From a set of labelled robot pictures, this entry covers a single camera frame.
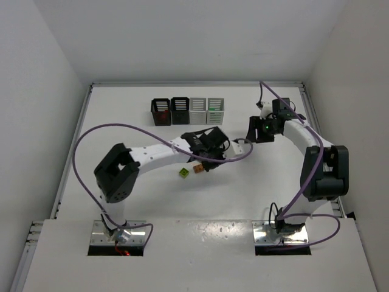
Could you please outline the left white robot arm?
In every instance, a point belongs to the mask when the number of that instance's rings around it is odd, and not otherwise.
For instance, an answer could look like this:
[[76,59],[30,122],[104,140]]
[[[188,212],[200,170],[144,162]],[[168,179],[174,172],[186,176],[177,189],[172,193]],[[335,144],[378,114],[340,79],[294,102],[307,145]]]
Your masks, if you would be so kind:
[[204,170],[219,166],[214,160],[225,160],[228,137],[219,127],[184,133],[169,141],[146,147],[128,148],[123,143],[113,146],[94,170],[98,188],[102,193],[102,221],[110,236],[117,225],[126,226],[120,202],[129,197],[136,179],[154,169],[171,164],[195,161],[197,156]]

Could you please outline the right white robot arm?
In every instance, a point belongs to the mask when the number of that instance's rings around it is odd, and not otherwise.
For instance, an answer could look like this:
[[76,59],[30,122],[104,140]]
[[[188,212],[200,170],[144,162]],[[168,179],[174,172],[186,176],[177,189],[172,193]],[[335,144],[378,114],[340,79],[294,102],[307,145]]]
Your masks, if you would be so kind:
[[273,142],[276,135],[282,135],[304,156],[300,190],[277,211],[272,226],[277,233],[286,234],[299,231],[319,207],[346,195],[349,189],[348,149],[322,138],[291,104],[289,98],[259,101],[260,115],[250,117],[246,136],[260,144]]

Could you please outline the white slotted container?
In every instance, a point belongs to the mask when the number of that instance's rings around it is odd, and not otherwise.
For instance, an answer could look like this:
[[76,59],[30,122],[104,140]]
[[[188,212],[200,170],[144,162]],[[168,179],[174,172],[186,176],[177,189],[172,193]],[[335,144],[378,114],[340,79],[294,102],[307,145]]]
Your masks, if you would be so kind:
[[224,98],[210,97],[207,99],[207,124],[222,125],[224,119]]
[[207,123],[207,99],[191,97],[189,115],[191,125],[205,125]]

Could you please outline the brown lego brick lower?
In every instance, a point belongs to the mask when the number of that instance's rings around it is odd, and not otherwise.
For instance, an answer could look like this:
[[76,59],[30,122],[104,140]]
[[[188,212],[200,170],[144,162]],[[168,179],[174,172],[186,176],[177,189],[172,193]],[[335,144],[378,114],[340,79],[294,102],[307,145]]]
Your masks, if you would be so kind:
[[197,164],[193,166],[193,171],[195,173],[201,173],[205,170],[204,166],[202,164]]

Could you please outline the lime lego brick bottom left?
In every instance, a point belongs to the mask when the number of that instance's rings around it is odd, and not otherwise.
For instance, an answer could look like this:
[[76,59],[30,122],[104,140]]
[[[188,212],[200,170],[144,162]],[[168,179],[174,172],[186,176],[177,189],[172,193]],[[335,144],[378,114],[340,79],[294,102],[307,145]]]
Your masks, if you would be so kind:
[[186,178],[189,174],[190,174],[190,172],[186,168],[182,168],[179,171],[179,176],[182,178]]

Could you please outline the black slotted container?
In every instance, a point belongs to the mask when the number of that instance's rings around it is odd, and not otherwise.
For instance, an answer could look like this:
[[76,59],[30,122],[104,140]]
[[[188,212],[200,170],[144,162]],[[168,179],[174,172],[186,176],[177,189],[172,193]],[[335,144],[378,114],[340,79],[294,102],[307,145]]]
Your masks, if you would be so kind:
[[173,125],[188,125],[190,123],[188,97],[173,97],[171,99],[171,120]]
[[155,126],[170,126],[171,125],[171,109],[170,99],[155,98],[151,101],[151,114],[153,116]]

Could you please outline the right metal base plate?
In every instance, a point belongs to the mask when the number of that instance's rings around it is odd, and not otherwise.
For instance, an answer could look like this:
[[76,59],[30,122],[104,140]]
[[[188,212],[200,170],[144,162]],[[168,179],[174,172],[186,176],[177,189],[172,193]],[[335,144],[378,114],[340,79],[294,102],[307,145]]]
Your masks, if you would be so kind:
[[252,221],[253,238],[256,246],[304,245],[309,243],[306,227],[299,231],[277,233],[268,221]]

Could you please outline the metal base plate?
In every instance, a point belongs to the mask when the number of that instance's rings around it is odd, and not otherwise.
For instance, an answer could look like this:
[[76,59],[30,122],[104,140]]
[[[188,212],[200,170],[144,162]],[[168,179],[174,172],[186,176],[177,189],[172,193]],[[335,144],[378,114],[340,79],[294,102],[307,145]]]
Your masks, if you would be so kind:
[[268,221],[252,221],[253,238],[256,246],[304,245],[309,243],[306,227],[299,231],[277,233]]
[[143,246],[145,240],[146,228],[127,228],[110,235],[104,222],[95,220],[89,243],[91,246],[114,246],[115,243],[122,246]]

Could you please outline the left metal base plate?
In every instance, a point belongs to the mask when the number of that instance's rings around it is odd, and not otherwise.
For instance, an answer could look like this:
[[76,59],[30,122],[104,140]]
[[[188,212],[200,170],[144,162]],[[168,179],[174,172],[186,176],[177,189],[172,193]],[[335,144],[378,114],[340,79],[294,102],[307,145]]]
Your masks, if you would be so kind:
[[114,246],[115,243],[122,246],[143,246],[145,240],[146,228],[127,228],[110,235],[104,222],[95,220],[89,243],[91,246]]

